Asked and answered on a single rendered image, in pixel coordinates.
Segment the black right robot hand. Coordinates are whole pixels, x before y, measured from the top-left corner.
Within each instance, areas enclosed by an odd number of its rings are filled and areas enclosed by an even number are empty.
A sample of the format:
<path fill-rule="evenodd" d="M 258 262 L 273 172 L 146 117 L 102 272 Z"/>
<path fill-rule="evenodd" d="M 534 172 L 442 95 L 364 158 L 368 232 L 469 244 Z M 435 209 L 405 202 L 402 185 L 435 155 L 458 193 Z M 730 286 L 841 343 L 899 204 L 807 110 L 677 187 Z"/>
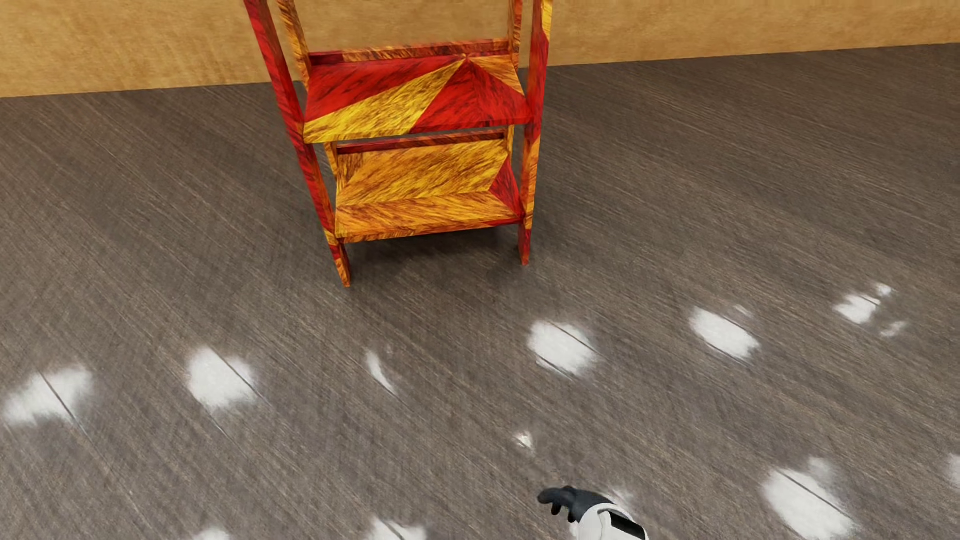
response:
<path fill-rule="evenodd" d="M 566 509 L 567 521 L 570 523 L 580 523 L 590 509 L 613 503 L 599 493 L 570 485 L 546 488 L 537 494 L 536 501 L 541 505 L 551 506 L 551 513 L 555 516 L 562 509 Z"/>

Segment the red and yellow wooden shelves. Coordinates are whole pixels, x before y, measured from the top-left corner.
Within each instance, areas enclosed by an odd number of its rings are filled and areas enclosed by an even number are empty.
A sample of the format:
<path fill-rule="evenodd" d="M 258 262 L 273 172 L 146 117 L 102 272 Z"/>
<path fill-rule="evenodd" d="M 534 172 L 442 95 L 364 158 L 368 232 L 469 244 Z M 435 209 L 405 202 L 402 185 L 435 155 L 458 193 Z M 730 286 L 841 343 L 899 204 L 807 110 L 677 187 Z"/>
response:
<path fill-rule="evenodd" d="M 243 0 L 344 287 L 349 243 L 516 225 L 528 264 L 553 0 L 523 0 L 505 37 L 313 52 L 294 0 L 275 0 L 306 90 L 302 107 L 268 0 Z"/>

